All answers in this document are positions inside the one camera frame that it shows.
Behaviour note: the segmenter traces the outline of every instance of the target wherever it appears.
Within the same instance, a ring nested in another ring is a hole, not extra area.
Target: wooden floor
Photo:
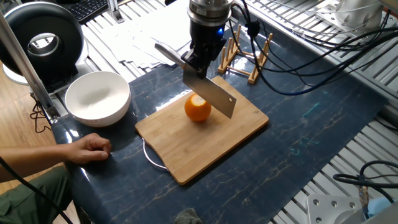
[[[4,147],[50,146],[56,144],[50,130],[46,129],[39,134],[35,132],[35,121],[29,117],[35,101],[30,97],[29,87],[10,81],[2,70],[1,62],[0,65],[0,150]],[[45,125],[49,126],[46,119],[39,119],[37,124],[39,130],[42,130]],[[44,172],[46,170],[25,179],[31,180]],[[1,183],[0,194],[17,185],[19,185],[17,180]],[[67,215],[72,219],[73,223],[80,223],[73,203],[68,207]],[[58,217],[54,223],[66,222]]]

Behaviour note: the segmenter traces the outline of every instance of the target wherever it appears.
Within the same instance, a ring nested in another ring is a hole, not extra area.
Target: paper
[[[142,16],[137,26],[153,39],[178,50],[191,40],[188,3],[187,0],[175,1],[163,9]]]
[[[159,63],[173,65],[173,61],[155,49],[155,43],[165,43],[180,50],[180,54],[189,50],[187,7],[188,1],[176,1],[134,21],[104,28],[101,39],[119,62],[133,62],[141,68],[154,68]]]

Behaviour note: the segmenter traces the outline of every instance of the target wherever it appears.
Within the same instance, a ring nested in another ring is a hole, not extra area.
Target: sticker
[[[197,14],[201,14],[201,15],[206,15],[206,13],[207,13],[207,10],[206,9],[198,9],[197,8]]]

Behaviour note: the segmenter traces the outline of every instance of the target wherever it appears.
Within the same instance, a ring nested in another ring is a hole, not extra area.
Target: green pants
[[[72,201],[68,173],[64,167],[56,167],[30,183],[51,198],[62,210]],[[58,212],[42,197],[25,185],[0,195],[0,223],[51,224]]]

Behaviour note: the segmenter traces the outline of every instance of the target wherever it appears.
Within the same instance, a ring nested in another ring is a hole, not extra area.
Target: wooden cutting board
[[[191,91],[136,124],[181,185],[268,123],[268,117],[229,83],[221,77],[213,81],[236,98],[231,119],[212,108],[206,121],[191,121],[184,111]]]

